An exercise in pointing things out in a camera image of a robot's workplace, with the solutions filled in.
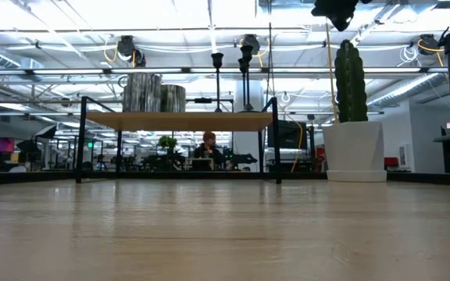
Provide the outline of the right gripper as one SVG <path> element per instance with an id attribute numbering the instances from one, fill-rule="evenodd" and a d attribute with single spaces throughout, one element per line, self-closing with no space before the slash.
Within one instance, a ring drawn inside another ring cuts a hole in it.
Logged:
<path id="1" fill-rule="evenodd" d="M 355 15 L 359 0 L 316 0 L 312 9 L 313 16 L 325 16 L 338 31 L 344 31 Z"/>

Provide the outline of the green cactus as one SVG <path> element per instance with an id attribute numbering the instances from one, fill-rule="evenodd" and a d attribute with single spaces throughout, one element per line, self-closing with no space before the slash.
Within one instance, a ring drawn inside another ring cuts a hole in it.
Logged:
<path id="1" fill-rule="evenodd" d="M 358 48 L 349 40 L 342 41 L 334 64 L 339 122 L 367 121 L 365 72 Z"/>

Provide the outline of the black monitor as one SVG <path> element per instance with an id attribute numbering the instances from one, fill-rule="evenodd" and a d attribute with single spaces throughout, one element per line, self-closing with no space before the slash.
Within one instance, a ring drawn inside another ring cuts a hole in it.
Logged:
<path id="1" fill-rule="evenodd" d="M 302 150 L 308 148 L 306 123 L 279 120 L 278 125 L 280 148 Z"/>

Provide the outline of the white plant pot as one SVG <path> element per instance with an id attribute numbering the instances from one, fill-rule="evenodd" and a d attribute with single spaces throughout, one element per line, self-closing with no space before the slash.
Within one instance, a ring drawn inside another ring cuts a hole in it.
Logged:
<path id="1" fill-rule="evenodd" d="M 337 123 L 323 128 L 327 178 L 336 182 L 387 180 L 384 135 L 380 122 Z"/>

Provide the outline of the person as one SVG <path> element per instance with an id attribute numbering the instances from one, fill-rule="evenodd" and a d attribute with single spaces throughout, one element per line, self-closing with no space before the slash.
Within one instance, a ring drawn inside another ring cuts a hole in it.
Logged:
<path id="1" fill-rule="evenodd" d="M 205 131 L 202 143 L 194 150 L 192 169 L 194 171 L 217 171 L 223 164 L 223 155 L 216 148 L 216 135 Z"/>

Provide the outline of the small green potted plant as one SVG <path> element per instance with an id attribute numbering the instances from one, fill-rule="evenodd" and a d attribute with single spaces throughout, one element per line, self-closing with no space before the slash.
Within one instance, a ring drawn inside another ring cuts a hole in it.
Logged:
<path id="1" fill-rule="evenodd" d="M 171 136 L 162 136 L 159 138 L 158 146 L 161 147 L 167 155 L 174 155 L 177 139 Z"/>

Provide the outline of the long ceiling light bar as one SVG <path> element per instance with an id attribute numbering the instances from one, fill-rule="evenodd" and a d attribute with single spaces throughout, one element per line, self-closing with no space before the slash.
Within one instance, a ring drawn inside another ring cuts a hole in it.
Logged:
<path id="1" fill-rule="evenodd" d="M 364 67 L 365 73 L 372 74 L 410 74 L 410 73 L 447 73 L 447 67 Z M 121 69 L 0 69 L 0 75 L 100 75 L 130 73 L 168 73 L 168 74 L 208 74 L 214 73 L 213 67 L 166 67 L 166 68 L 121 68 Z M 277 67 L 274 69 L 253 67 L 251 73 L 307 73 L 328 74 L 324 67 Z"/>

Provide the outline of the black studio softbox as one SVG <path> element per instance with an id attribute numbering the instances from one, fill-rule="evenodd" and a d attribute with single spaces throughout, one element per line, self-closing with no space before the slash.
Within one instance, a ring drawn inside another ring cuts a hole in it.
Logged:
<path id="1" fill-rule="evenodd" d="M 34 139 L 43 138 L 43 139 L 53 139 L 55 137 L 57 131 L 57 125 L 47 126 L 44 129 L 38 131 L 34 135 Z"/>

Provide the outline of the wooden shelf black frame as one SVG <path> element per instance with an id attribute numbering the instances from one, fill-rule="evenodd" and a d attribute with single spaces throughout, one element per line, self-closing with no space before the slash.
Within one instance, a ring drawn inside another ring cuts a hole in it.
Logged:
<path id="1" fill-rule="evenodd" d="M 261 112 L 115 112 L 107 108 L 105 112 L 88 112 L 88 103 L 101 107 L 104 105 L 93 98 L 83 96 L 80 100 L 80 127 L 77 148 L 76 182 L 83 176 L 83 156 L 86 134 L 86 121 L 91 120 L 114 129 L 117 132 L 117 147 L 122 146 L 124 131 L 228 131 L 256 132 L 259 135 L 271 125 L 274 142 L 275 183 L 282 183 L 280 167 L 280 135 L 278 105 L 271 98 Z"/>

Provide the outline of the black table edge rail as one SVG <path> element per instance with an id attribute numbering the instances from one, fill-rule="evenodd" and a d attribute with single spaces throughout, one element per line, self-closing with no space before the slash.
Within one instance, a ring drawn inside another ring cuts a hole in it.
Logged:
<path id="1" fill-rule="evenodd" d="M 0 173 L 0 184 L 31 183 L 52 180 L 75 180 L 75 172 Z M 81 179 L 137 180 L 325 180 L 324 173 L 248 173 L 248 172 L 83 172 Z M 387 179 L 398 182 L 450 185 L 450 174 L 388 173 Z"/>

